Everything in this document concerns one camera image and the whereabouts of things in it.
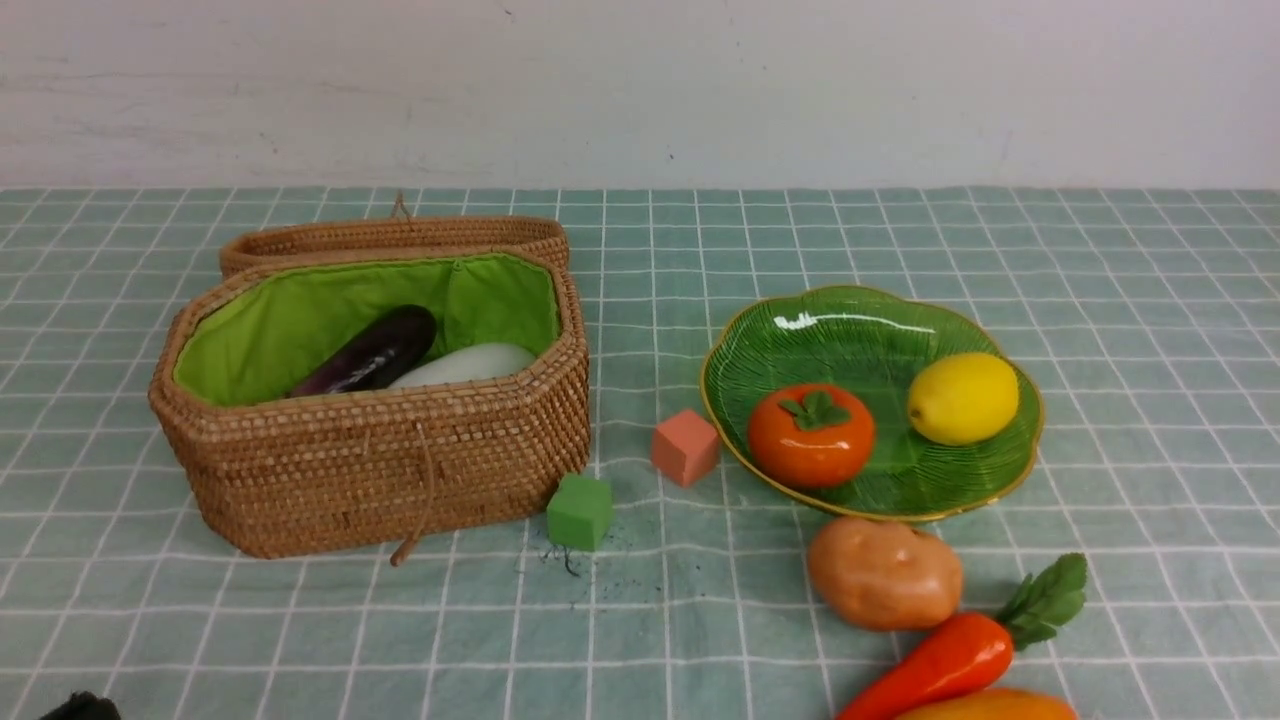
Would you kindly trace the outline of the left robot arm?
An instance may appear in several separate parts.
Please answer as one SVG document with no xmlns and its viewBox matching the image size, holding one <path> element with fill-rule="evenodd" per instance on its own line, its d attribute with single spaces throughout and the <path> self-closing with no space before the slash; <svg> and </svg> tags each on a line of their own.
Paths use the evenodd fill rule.
<svg viewBox="0 0 1280 720">
<path fill-rule="evenodd" d="M 122 720 L 122 716 L 111 700 L 79 691 L 41 715 L 38 720 Z"/>
</svg>

